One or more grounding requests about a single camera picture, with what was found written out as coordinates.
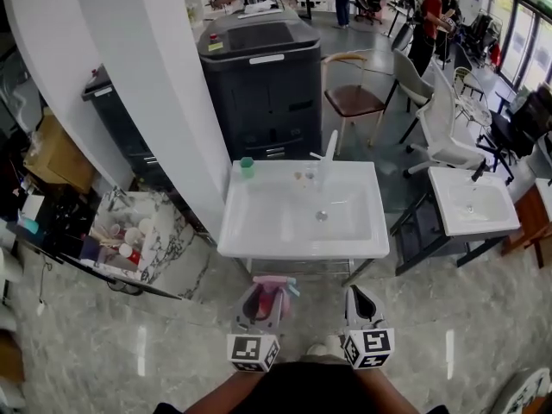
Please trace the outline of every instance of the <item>red shirt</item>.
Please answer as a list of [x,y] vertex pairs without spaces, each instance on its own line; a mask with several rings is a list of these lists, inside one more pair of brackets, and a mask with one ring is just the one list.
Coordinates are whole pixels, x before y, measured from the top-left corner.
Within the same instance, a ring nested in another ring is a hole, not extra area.
[[422,3],[423,31],[426,35],[435,39],[437,37],[437,26],[425,19],[428,13],[439,18],[441,16],[441,0],[423,0]]

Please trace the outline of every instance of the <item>person in red shirt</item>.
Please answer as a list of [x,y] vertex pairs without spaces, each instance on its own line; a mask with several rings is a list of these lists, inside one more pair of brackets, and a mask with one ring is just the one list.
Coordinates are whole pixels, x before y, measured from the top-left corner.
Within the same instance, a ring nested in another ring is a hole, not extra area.
[[417,73],[422,76],[430,63],[435,48],[437,27],[442,27],[448,32],[451,27],[441,20],[441,0],[422,0],[420,14],[414,28],[411,51],[408,58],[414,63]]

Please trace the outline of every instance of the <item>blue jeans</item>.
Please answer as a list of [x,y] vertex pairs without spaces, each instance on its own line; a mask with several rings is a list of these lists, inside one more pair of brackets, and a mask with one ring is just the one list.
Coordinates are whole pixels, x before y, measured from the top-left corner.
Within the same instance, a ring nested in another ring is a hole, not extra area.
[[349,0],[336,0],[337,23],[339,26],[348,25]]

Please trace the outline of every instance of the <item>white faucet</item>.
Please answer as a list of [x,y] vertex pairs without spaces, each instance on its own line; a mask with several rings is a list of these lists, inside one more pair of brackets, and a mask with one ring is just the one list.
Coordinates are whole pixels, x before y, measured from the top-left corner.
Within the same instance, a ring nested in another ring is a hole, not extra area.
[[328,177],[329,172],[329,165],[334,160],[334,153],[336,152],[337,136],[337,130],[334,130],[331,133],[331,137],[329,138],[328,148],[326,148],[326,153],[324,154],[324,156],[320,156],[318,154],[310,152],[310,156],[314,156],[315,158],[318,158],[320,160],[318,166],[318,191],[322,191],[324,185],[326,184],[326,178]]

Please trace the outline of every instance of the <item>sink drain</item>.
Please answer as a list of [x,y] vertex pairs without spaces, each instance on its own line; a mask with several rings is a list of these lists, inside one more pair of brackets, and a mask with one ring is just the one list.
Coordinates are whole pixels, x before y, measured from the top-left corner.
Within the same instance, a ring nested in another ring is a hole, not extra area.
[[320,223],[324,222],[326,219],[328,219],[328,213],[326,213],[323,210],[317,211],[317,221]]

